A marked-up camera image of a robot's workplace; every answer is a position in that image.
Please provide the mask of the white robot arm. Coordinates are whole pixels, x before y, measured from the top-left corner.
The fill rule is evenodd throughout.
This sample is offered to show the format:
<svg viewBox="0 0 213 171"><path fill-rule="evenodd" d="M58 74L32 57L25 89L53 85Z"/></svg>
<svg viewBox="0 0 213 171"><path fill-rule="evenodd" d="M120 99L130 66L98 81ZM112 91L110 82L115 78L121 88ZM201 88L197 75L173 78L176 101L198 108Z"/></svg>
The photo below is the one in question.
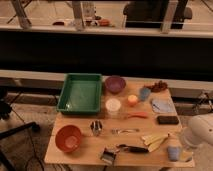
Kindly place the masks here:
<svg viewBox="0 0 213 171"><path fill-rule="evenodd" d="M185 148L198 148L203 142L213 146L213 113L191 117L181 132Z"/></svg>

